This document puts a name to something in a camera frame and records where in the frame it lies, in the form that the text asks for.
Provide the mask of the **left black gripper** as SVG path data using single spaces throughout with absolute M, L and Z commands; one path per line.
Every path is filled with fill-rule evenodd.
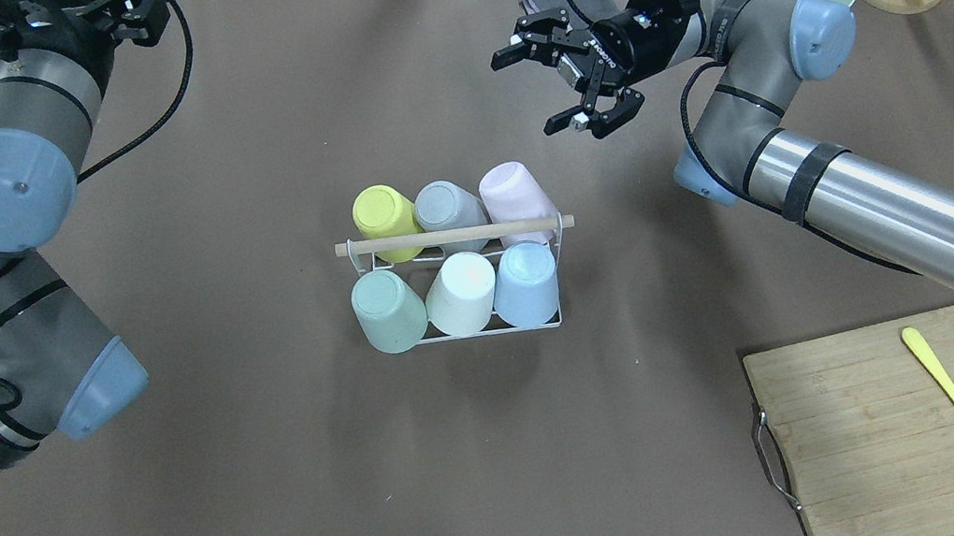
M 152 48 L 169 21 L 167 0 L 0 0 L 0 64 L 46 50 L 107 79 L 120 42 Z

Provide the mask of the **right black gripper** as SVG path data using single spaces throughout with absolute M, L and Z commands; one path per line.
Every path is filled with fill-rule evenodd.
M 492 71 L 531 61 L 553 67 L 581 101 L 550 116 L 543 133 L 611 135 L 635 119 L 644 95 L 632 89 L 700 49 L 701 0 L 628 0 L 621 11 L 586 28 L 571 27 L 567 9 L 518 18 L 515 43 L 493 52 Z

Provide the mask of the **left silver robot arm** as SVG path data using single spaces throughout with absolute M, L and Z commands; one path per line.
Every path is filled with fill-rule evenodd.
M 56 431 L 88 437 L 148 386 L 39 247 L 89 176 L 115 48 L 157 44 L 179 12 L 176 0 L 0 0 L 0 471 Z

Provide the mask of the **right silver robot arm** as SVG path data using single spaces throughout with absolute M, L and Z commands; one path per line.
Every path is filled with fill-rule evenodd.
M 883 268 L 922 275 L 954 290 L 954 189 L 892 167 L 954 172 L 954 113 L 928 115 L 922 136 L 909 122 L 871 134 L 880 158 L 799 131 L 791 104 L 844 66 L 857 38 L 854 10 L 834 0 L 628 0 L 591 18 L 575 0 L 515 22 L 491 67 L 532 61 L 559 71 L 579 103 L 550 116 L 544 133 L 576 128 L 593 138 L 635 119 L 643 80 L 702 59 L 718 69 L 714 90 L 692 121 L 677 185 L 723 205 L 748 202 Z

